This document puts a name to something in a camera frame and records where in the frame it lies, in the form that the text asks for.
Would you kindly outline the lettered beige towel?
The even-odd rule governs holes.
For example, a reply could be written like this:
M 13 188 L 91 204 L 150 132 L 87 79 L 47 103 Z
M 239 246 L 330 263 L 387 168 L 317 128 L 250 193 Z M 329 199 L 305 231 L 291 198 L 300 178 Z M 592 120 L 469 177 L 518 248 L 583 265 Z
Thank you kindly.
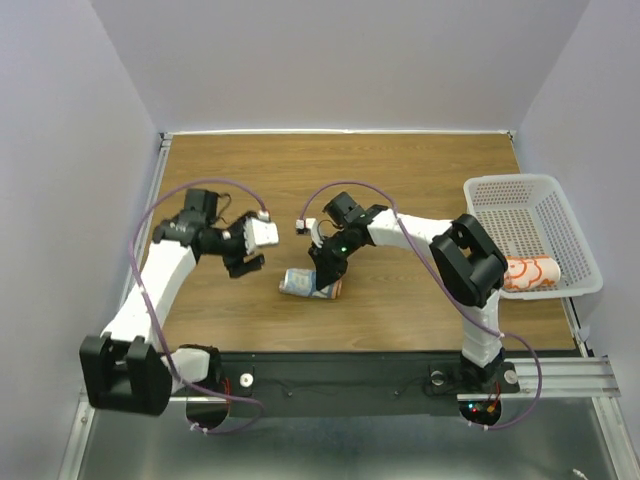
M 335 300 L 339 297 L 341 289 L 342 282 L 340 280 L 318 289 L 316 286 L 316 272 L 300 268 L 287 269 L 279 283 L 279 291 L 282 294 L 302 298 Z

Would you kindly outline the orange flower towel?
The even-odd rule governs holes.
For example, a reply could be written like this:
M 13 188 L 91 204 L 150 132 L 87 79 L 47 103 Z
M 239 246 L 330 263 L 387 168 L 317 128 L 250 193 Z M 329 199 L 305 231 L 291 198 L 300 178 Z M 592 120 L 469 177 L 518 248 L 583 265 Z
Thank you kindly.
M 553 287 L 561 279 L 559 264 L 550 256 L 507 256 L 507 271 L 503 288 L 507 291 L 531 291 L 542 287 Z

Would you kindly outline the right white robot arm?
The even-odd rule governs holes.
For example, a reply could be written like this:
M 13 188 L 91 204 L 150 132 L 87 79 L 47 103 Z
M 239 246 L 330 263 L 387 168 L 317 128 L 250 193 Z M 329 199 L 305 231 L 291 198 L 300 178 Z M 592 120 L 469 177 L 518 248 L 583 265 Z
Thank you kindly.
M 434 220 L 400 214 L 394 206 L 365 209 L 346 192 L 328 202 L 323 213 L 336 228 L 330 236 L 321 233 L 318 220 L 305 215 L 295 224 L 297 234 L 312 238 L 308 253 L 318 290 L 340 280 L 349 256 L 364 246 L 411 251 L 463 318 L 461 381 L 482 390 L 496 379 L 504 361 L 498 303 L 507 261 L 474 216 Z

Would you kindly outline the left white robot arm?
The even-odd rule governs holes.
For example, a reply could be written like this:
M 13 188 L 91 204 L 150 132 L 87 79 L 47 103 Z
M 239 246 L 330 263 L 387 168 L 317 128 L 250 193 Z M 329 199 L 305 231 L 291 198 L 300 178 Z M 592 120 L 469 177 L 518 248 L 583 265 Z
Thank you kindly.
M 277 244 L 277 228 L 266 207 L 220 228 L 221 194 L 195 184 L 184 189 L 181 210 L 153 229 L 145 263 L 131 263 L 134 285 L 119 311 L 80 346 L 87 397 L 96 409 L 158 416 L 183 387 L 233 400 L 219 350 L 191 344 L 171 350 L 163 325 L 202 256 L 220 257 L 230 277 L 239 278 L 262 268 L 260 251 Z

